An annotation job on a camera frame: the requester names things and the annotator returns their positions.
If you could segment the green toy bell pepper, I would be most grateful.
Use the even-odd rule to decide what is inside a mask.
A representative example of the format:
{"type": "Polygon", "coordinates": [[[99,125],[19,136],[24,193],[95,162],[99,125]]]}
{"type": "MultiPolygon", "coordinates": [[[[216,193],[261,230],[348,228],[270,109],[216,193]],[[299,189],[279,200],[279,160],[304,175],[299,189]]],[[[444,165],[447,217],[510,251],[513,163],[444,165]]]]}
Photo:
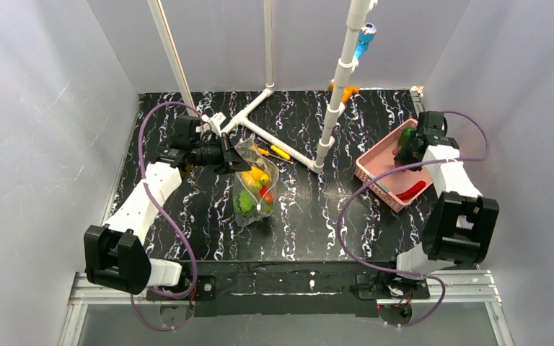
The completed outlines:
{"type": "Polygon", "coordinates": [[[411,135],[415,132],[416,132],[416,127],[411,126],[411,127],[403,128],[402,132],[400,133],[400,137],[397,140],[397,146],[399,148],[402,148],[407,143],[411,135]]]}

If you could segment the red toy chili pepper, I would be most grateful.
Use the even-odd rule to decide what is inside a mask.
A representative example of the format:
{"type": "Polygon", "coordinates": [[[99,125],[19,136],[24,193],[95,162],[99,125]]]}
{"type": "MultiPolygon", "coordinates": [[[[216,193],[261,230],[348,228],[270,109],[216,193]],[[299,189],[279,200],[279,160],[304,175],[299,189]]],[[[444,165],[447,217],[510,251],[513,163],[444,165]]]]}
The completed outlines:
{"type": "Polygon", "coordinates": [[[414,198],[418,193],[423,192],[425,187],[426,187],[426,182],[423,180],[420,180],[405,192],[396,194],[396,197],[402,201],[410,200],[414,198]]]}

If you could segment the yellow toy banana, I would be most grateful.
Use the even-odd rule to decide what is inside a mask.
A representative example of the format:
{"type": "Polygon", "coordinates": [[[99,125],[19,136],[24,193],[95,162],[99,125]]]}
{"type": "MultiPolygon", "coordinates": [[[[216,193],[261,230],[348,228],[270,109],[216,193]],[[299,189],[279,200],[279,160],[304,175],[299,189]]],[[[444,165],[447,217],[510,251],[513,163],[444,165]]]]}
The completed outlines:
{"type": "Polygon", "coordinates": [[[241,173],[242,182],[251,193],[258,193],[262,187],[251,175],[251,171],[241,173]]]}
{"type": "Polygon", "coordinates": [[[271,181],[271,176],[260,168],[252,167],[251,175],[256,182],[266,186],[271,181]]]}

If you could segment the clear polka dot zip bag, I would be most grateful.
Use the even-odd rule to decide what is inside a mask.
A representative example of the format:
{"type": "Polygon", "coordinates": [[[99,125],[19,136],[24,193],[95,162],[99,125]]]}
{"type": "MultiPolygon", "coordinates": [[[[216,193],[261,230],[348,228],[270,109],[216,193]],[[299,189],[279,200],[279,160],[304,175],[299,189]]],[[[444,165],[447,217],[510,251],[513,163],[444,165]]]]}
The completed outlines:
{"type": "Polygon", "coordinates": [[[235,223],[246,227],[273,215],[278,201],[278,166],[261,154],[255,138],[235,146],[237,153],[251,166],[234,176],[233,209],[235,223]]]}

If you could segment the green toy watermelon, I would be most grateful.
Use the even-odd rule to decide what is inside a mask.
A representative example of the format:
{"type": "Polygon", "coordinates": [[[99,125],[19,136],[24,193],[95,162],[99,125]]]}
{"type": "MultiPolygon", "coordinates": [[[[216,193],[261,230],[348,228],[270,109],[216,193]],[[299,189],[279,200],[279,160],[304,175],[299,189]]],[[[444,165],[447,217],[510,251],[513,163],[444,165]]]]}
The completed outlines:
{"type": "Polygon", "coordinates": [[[241,215],[252,213],[256,209],[255,200],[248,191],[240,191],[234,198],[234,210],[241,215]]]}

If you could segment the orange toy carrot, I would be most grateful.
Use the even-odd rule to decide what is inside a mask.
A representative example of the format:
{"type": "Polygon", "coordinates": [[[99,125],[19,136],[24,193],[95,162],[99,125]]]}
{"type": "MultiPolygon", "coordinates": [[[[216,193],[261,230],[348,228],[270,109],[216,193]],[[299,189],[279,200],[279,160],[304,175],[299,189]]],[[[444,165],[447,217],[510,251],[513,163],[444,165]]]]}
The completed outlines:
{"type": "Polygon", "coordinates": [[[269,204],[274,203],[273,193],[266,186],[261,187],[259,194],[265,202],[269,204]]]}

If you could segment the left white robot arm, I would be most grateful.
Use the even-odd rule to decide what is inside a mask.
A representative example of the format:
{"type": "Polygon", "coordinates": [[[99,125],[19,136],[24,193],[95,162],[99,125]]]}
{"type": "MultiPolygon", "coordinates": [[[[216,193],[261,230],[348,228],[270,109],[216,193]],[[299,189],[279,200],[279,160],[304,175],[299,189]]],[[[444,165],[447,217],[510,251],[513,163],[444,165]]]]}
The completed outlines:
{"type": "Polygon", "coordinates": [[[210,166],[216,174],[247,171],[251,166],[221,131],[226,117],[175,119],[175,132],[163,140],[143,164],[145,176],[120,208],[101,226],[84,234],[85,273],[89,282],[131,294],[149,287],[175,287],[181,264],[151,259],[144,240],[169,196],[195,167],[210,166]]]}

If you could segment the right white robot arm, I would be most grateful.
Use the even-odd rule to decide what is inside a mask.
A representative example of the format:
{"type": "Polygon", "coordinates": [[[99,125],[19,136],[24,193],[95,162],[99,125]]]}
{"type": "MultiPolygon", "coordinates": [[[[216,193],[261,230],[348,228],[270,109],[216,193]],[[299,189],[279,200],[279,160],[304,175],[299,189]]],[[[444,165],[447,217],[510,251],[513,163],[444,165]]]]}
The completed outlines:
{"type": "Polygon", "coordinates": [[[454,265],[477,265],[488,253],[499,205],[477,189],[465,171],[466,158],[447,135],[444,112],[425,111],[395,156],[410,171],[426,169],[437,201],[420,244],[396,257],[397,274],[420,280],[454,265]]]}

